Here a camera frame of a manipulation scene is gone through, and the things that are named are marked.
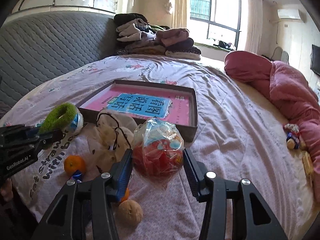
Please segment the orange tangerine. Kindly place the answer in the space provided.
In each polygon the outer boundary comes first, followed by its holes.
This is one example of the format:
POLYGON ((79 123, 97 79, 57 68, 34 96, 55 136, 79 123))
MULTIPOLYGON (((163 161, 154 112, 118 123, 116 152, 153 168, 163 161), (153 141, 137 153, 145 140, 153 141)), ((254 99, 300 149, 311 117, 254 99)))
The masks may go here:
POLYGON ((84 159, 79 155, 69 155, 64 161, 64 171, 67 176, 71 177, 77 170, 82 174, 87 172, 87 167, 84 159))
POLYGON ((120 200, 120 203, 128 200, 129 196, 130 196, 130 191, 129 191, 129 188, 127 187, 124 196, 120 200))

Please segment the blue cookie packet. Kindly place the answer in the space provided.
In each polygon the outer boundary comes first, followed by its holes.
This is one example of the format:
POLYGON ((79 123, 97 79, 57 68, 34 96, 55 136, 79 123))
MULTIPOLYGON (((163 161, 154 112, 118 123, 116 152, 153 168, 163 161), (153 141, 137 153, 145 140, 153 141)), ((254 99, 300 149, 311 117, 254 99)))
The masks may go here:
POLYGON ((74 181, 76 181, 77 183, 81 183, 82 179, 83 179, 83 174, 80 170, 76 170, 72 176, 71 179, 73 179, 74 181))

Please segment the brown walnut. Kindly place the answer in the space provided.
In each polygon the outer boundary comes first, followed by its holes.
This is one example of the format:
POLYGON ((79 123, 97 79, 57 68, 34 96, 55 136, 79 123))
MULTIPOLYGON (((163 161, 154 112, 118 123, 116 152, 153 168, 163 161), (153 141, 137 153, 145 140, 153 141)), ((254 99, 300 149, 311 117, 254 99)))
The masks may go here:
POLYGON ((118 207, 118 218, 126 225, 136 227, 143 220, 143 210, 134 200, 123 201, 118 207))

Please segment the blue white egg toy pack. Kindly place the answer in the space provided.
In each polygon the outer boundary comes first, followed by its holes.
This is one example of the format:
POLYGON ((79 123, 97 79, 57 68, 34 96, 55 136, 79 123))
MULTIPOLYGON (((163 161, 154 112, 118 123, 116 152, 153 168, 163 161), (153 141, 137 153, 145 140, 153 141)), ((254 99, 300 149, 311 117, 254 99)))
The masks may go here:
POLYGON ((72 135, 78 135, 84 126, 84 118, 82 114, 77 111, 75 117, 70 124, 66 126, 66 130, 71 132, 72 135))

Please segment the beige drawstring pouch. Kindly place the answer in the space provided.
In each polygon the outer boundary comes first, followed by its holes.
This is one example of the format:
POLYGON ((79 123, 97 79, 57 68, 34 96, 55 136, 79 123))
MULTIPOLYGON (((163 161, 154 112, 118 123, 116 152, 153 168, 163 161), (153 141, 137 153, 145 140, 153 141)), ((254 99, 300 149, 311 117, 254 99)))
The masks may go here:
POLYGON ((100 111, 95 126, 87 136, 92 154, 89 170, 108 172, 113 164, 121 161, 125 151, 132 146, 135 128, 137 123, 130 116, 115 111, 100 111))

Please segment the red snack bag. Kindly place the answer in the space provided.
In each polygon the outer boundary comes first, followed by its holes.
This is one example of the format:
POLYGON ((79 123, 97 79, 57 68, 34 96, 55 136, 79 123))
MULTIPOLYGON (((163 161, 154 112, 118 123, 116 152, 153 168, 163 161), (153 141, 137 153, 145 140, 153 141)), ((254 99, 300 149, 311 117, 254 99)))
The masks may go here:
POLYGON ((133 137, 133 168, 153 186, 165 189, 183 166, 184 140, 176 126, 158 118, 139 125, 133 137))

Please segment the small plush toy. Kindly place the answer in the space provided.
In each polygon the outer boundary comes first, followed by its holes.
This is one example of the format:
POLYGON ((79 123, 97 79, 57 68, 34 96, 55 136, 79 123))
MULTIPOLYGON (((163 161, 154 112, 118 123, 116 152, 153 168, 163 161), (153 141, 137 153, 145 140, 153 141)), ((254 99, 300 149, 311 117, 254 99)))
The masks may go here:
POLYGON ((300 135, 300 129, 297 124, 284 124, 283 131, 286 133, 286 144, 289 150, 306 150, 306 144, 300 135))

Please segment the pink and blue book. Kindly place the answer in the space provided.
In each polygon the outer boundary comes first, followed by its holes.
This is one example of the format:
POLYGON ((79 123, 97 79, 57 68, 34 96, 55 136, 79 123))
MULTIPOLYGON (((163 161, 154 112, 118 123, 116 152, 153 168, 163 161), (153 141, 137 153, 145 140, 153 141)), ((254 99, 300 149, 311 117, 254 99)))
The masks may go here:
POLYGON ((89 96, 79 108, 96 112, 106 109, 135 118, 159 118, 188 126, 191 124, 190 106, 187 92, 113 83, 89 96))

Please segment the shallow brown cardboard box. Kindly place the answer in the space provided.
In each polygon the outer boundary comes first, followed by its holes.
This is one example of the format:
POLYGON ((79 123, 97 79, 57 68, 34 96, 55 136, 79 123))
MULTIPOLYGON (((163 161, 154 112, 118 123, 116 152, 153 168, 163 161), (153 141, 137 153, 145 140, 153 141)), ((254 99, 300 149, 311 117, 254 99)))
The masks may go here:
POLYGON ((95 122, 103 109, 126 114, 137 124, 158 118, 175 124, 186 142, 194 140, 198 127, 195 90, 166 83, 113 80, 89 94, 76 107, 87 122, 95 122))

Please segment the yellow wooden block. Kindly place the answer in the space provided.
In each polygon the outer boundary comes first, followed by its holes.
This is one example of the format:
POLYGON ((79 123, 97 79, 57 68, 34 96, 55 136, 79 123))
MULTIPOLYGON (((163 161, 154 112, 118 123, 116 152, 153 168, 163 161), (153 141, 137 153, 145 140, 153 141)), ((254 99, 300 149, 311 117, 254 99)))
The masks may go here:
POLYGON ((302 162, 303 162, 305 175, 307 177, 312 176, 313 175, 313 164, 312 164, 312 160, 311 160, 310 154, 308 152, 306 152, 306 151, 303 151, 302 162))

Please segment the pink quilted duvet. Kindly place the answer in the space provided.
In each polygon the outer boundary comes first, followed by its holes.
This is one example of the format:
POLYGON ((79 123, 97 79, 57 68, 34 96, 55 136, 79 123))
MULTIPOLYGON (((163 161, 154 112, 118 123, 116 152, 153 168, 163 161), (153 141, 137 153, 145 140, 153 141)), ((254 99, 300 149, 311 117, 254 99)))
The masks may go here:
POLYGON ((281 61, 234 51, 225 57, 226 74, 249 84, 277 107, 291 123, 299 126, 319 183, 319 104, 304 75, 281 61))

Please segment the beige curtain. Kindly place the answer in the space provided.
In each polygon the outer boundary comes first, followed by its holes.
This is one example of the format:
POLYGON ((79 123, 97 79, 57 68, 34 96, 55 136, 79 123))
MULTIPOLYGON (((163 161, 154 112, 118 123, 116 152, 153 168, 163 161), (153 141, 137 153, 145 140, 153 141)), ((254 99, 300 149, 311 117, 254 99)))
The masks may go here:
POLYGON ((172 15, 173 28, 186 28, 190 19, 189 0, 175 0, 172 15))

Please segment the white air conditioner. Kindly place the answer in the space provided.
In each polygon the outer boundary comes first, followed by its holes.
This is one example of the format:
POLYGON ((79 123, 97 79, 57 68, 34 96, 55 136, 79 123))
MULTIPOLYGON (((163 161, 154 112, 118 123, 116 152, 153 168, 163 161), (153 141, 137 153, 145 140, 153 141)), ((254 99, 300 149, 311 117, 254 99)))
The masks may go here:
POLYGON ((280 20, 303 20, 299 9, 278 9, 277 14, 280 20))

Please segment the black wall television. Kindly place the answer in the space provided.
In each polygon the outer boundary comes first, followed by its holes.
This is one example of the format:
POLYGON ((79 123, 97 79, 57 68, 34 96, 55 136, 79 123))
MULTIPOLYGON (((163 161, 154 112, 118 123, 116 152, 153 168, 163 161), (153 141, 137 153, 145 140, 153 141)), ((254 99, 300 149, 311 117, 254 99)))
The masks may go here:
POLYGON ((320 47, 312 45, 310 69, 320 76, 320 47))

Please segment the window with dark frame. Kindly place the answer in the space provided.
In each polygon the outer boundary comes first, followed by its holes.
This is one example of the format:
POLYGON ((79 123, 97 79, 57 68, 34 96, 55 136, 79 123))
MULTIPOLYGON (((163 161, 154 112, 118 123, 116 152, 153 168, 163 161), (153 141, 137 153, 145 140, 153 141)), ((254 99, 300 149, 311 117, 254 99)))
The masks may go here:
POLYGON ((215 47, 221 40, 238 48, 242 0, 189 0, 188 29, 195 42, 215 47))

